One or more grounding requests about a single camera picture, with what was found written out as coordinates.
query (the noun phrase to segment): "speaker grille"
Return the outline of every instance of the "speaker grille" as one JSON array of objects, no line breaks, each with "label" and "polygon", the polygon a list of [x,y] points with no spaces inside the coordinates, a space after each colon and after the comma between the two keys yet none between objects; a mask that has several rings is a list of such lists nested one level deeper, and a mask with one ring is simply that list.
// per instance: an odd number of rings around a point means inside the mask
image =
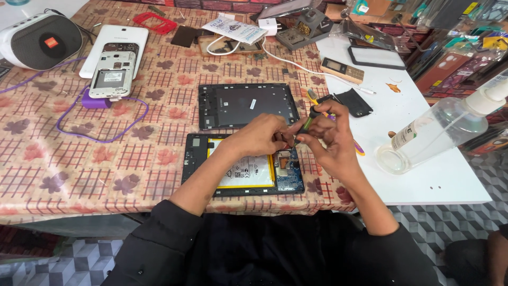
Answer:
[{"label": "speaker grille", "polygon": [[[60,37],[66,46],[65,53],[58,58],[52,58],[43,53],[40,46],[40,37],[43,34],[54,34]],[[20,62],[35,70],[47,70],[56,66],[77,52],[81,44],[81,33],[76,25],[59,15],[51,15],[18,31],[11,42],[14,55]]]}]

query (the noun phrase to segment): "blue circuit board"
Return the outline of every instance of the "blue circuit board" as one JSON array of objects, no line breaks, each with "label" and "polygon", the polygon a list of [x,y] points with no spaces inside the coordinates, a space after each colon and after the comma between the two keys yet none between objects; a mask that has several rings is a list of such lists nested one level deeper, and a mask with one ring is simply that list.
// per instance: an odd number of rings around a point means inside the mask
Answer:
[{"label": "blue circuit board", "polygon": [[279,191],[301,191],[305,187],[303,185],[302,172],[300,170],[300,162],[298,161],[298,153],[296,150],[290,152],[290,160],[285,167],[287,176],[277,175],[277,189]]}]

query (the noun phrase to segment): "yellow brush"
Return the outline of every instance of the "yellow brush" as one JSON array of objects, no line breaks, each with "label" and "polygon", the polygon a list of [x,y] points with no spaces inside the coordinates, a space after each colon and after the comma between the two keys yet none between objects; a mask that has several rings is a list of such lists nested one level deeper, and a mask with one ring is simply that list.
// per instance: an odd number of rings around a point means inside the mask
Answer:
[{"label": "yellow brush", "polygon": [[[314,103],[315,105],[318,105],[319,103],[317,102],[317,99],[318,99],[318,95],[312,90],[312,89],[308,89],[307,90],[307,97],[312,101],[312,103]],[[331,120],[335,121],[335,114],[328,114],[327,112],[323,112],[323,115],[330,118]],[[356,150],[356,153],[358,153],[358,155],[360,156],[365,156],[365,151],[363,151],[362,147],[360,147],[360,145],[358,144],[358,142],[356,142],[356,140],[353,139],[353,141],[355,142],[355,150]]]}]

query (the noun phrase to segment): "white phone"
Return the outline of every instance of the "white phone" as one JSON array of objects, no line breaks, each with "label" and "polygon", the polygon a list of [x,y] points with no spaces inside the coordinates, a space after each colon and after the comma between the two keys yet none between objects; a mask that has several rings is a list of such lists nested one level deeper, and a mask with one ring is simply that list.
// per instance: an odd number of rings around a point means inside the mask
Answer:
[{"label": "white phone", "polygon": [[148,29],[141,27],[129,27],[118,25],[102,25],[101,31],[97,35],[95,44],[88,55],[83,67],[79,71],[82,78],[93,78],[97,64],[101,58],[103,47],[107,43],[136,43],[139,51],[136,56],[136,64],[133,77],[138,73],[141,55],[145,49],[146,40],[148,39]]},{"label": "white phone", "polygon": [[93,74],[88,95],[91,98],[111,98],[116,101],[131,93],[131,85],[136,64],[136,54],[132,51],[105,51]]}]

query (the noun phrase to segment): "orange logo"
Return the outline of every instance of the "orange logo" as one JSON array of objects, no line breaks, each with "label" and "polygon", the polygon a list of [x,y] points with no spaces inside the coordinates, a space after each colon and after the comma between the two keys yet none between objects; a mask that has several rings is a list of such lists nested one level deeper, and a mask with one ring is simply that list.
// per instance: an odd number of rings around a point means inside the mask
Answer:
[{"label": "orange logo", "polygon": [[46,43],[46,45],[48,45],[49,48],[52,48],[52,47],[58,45],[58,42],[55,40],[54,37],[51,37],[44,42]]}]

